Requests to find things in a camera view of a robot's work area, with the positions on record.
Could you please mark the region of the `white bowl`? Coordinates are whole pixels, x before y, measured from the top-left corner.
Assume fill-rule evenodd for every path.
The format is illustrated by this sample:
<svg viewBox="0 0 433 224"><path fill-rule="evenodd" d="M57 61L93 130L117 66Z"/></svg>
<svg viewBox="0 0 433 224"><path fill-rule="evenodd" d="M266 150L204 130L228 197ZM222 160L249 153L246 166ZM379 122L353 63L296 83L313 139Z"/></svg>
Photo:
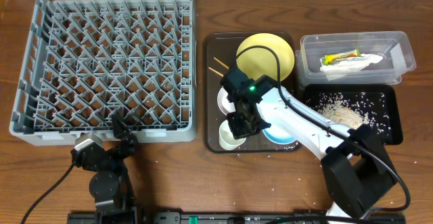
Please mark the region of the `white bowl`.
<svg viewBox="0 0 433 224"><path fill-rule="evenodd" d="M228 92L226 92L226 90L223 87L221 87L219 92L218 92L217 104L218 104L220 111L224 115L227 115L228 113L235 111L234 103L230 102L228 100Z"/></svg>

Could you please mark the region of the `white green cup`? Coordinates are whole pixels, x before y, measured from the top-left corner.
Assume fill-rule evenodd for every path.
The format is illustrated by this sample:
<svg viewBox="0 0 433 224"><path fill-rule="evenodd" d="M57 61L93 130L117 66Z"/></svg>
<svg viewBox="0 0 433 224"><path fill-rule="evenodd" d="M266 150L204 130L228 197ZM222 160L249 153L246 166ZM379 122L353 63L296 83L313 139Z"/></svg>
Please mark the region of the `white green cup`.
<svg viewBox="0 0 433 224"><path fill-rule="evenodd" d="M241 146L246 141L246 138L235 139L229 128L229 123L224 120L219 127L219 145L224 150L234 150Z"/></svg>

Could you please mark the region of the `light blue bowl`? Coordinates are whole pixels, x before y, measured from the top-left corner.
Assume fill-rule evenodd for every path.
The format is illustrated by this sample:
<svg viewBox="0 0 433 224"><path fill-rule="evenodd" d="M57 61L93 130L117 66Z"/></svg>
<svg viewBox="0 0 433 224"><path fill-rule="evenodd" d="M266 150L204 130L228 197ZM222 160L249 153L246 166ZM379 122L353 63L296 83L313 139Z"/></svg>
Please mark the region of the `light blue bowl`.
<svg viewBox="0 0 433 224"><path fill-rule="evenodd" d="M289 133L276 126L263 129L263 134L269 141L279 145L288 145L296 141Z"/></svg>

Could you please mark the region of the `green snack wrapper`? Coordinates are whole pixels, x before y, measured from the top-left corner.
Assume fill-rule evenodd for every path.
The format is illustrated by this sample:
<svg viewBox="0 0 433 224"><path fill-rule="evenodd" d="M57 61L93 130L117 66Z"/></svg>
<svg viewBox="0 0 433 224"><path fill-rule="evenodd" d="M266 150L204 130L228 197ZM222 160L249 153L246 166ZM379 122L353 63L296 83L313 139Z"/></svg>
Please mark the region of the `green snack wrapper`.
<svg viewBox="0 0 433 224"><path fill-rule="evenodd" d="M350 58L350 57L359 57L360 55L361 55L361 53L360 53L359 49L354 49L352 51L345 51L342 53L327 54L321 58L321 63L323 65L328 66L337 60L341 60L344 58Z"/></svg>

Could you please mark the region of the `white tissue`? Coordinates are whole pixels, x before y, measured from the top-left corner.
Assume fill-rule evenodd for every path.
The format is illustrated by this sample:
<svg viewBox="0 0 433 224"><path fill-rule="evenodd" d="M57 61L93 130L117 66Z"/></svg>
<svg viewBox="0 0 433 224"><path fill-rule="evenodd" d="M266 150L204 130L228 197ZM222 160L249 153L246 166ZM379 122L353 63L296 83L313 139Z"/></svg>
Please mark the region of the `white tissue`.
<svg viewBox="0 0 433 224"><path fill-rule="evenodd" d="M359 57L350 57L337 60L331 65L322 65L320 71L325 74L329 81L340 79L346 75L360 72L370 64L377 64L383 57L376 54L363 53Z"/></svg>

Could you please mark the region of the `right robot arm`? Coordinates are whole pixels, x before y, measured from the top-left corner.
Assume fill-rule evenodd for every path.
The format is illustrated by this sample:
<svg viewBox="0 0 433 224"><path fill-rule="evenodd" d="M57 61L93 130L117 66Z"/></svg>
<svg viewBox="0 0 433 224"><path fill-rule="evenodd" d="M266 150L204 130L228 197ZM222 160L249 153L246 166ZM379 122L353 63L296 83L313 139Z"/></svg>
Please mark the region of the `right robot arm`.
<svg viewBox="0 0 433 224"><path fill-rule="evenodd" d="M292 97L267 75L257 80L232 68L221 79L235 106L227 115L235 139L275 126L321 161L329 195L346 215L361 218L397 182L381 139L367 125L352 129L334 122Z"/></svg>

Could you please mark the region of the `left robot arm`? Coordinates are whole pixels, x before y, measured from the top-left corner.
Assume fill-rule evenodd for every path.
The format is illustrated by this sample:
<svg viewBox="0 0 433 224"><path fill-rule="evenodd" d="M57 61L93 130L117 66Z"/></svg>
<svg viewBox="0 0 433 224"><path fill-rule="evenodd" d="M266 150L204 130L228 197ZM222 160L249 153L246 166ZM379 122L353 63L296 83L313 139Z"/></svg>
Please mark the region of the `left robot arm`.
<svg viewBox="0 0 433 224"><path fill-rule="evenodd" d="M137 149L138 139L117 113L111 116L114 137L120 142L109 150L95 133L81 135L71 151L72 163L85 171L94 172L89 192L95 200L94 219L89 216L70 215L73 221L88 223L138 223L139 209L125 158Z"/></svg>

